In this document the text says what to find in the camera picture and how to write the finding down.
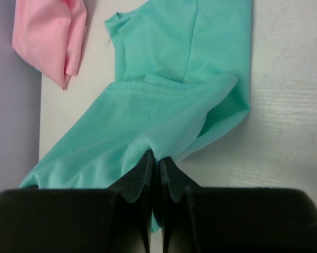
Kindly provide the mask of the teal t-shirt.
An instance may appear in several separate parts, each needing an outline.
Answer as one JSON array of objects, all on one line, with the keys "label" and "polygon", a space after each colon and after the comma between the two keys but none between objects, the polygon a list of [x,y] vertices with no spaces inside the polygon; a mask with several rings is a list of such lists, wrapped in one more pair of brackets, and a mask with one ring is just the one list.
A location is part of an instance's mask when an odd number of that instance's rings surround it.
[{"label": "teal t-shirt", "polygon": [[105,22],[115,76],[21,188],[103,189],[150,149],[184,159],[250,111],[251,1],[147,1]]}]

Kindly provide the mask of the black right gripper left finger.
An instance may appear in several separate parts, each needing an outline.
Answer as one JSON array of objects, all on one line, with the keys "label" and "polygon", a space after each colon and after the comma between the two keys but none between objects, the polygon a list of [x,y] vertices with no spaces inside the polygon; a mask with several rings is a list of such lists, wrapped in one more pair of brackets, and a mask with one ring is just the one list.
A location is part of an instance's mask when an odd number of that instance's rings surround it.
[{"label": "black right gripper left finger", "polygon": [[149,252],[153,152],[106,189],[0,193],[0,252]]}]

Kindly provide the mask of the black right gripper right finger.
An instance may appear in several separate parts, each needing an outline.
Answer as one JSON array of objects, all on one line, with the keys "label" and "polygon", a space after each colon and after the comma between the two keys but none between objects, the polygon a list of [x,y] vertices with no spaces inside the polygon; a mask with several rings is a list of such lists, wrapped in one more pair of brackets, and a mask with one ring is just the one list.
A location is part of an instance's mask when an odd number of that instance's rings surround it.
[{"label": "black right gripper right finger", "polygon": [[159,162],[164,252],[317,252],[317,208],[288,188],[201,187]]}]

